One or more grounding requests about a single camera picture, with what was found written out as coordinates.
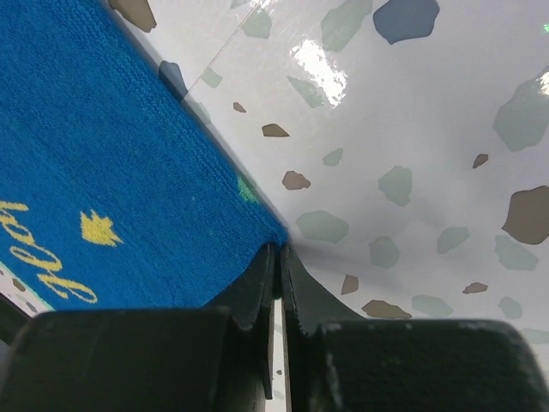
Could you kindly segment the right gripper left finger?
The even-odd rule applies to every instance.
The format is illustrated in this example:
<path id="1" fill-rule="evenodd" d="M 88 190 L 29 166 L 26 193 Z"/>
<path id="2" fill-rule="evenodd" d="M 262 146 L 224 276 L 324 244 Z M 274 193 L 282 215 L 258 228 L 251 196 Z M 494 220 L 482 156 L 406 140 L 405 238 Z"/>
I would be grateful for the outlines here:
<path id="1" fill-rule="evenodd" d="M 4 411 L 262 411 L 275 249 L 199 308 L 46 312 L 16 335 Z"/>

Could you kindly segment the yellow green patterned towel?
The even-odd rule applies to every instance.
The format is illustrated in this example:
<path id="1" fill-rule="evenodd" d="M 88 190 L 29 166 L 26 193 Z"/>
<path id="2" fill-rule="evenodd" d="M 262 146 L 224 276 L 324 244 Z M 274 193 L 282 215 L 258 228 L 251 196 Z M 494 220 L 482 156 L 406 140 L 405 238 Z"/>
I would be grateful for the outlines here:
<path id="1" fill-rule="evenodd" d="M 96 1 L 1 4 L 1 261 L 55 310 L 200 306 L 283 226 Z"/>

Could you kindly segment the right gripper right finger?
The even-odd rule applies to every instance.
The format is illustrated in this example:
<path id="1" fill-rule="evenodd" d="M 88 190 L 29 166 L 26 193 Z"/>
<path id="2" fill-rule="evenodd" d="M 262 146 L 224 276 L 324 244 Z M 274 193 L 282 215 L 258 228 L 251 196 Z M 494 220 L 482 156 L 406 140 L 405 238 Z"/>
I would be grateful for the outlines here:
<path id="1" fill-rule="evenodd" d="M 281 251 L 293 411 L 545 411 L 534 353 L 487 319 L 364 318 Z"/>

